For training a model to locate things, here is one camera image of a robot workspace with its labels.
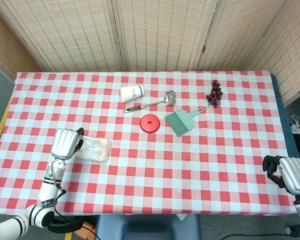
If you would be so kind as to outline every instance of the green brush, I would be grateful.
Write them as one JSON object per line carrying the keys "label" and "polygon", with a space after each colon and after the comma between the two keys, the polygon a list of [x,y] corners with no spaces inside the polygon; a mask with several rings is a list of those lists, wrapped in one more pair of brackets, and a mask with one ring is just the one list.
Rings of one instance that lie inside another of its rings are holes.
{"label": "green brush", "polygon": [[170,127],[177,137],[180,137],[194,128],[194,121],[192,118],[203,111],[204,109],[202,107],[190,114],[185,110],[177,110],[174,113],[165,116],[164,118],[170,124]]}

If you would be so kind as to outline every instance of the woven panel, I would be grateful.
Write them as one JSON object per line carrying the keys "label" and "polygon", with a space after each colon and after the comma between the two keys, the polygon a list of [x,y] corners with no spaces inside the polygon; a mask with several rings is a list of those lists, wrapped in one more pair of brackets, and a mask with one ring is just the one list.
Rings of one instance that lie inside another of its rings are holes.
{"label": "woven panel", "polygon": [[248,69],[269,70],[274,74],[285,104],[300,91],[300,0],[286,2]]}
{"label": "woven panel", "polygon": [[189,70],[213,0],[117,0],[128,71]]}
{"label": "woven panel", "polygon": [[238,70],[283,3],[284,0],[224,1],[220,17],[208,33],[210,44],[199,69]]}
{"label": "woven panel", "polygon": [[17,72],[38,72],[40,69],[0,20],[0,70],[11,80]]}
{"label": "woven panel", "polygon": [[4,2],[53,71],[119,71],[106,0]]}

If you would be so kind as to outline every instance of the chair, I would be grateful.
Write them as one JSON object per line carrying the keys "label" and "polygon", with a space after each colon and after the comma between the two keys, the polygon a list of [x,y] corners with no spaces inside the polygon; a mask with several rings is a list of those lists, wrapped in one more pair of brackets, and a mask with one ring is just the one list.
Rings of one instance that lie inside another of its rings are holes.
{"label": "chair", "polygon": [[201,240],[200,215],[181,221],[175,214],[103,214],[96,234],[102,240]]}

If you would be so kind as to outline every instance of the paper cup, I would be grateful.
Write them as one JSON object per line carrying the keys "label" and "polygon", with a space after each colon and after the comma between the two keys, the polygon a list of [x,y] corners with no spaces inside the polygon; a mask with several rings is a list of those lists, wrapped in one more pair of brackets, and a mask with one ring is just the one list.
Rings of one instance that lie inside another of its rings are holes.
{"label": "paper cup", "polygon": [[145,95],[145,90],[144,87],[141,85],[124,86],[120,88],[120,95],[122,101],[128,102],[132,99],[136,99],[138,97]]}

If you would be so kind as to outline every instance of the red grapes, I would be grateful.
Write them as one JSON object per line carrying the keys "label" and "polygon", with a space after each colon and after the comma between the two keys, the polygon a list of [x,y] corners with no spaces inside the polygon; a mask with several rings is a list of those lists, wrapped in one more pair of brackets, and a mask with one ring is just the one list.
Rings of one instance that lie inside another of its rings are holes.
{"label": "red grapes", "polygon": [[220,88],[220,83],[217,80],[213,80],[212,82],[212,90],[210,95],[206,95],[205,98],[208,100],[209,105],[214,106],[215,108],[218,107],[221,103],[221,97],[223,92]]}

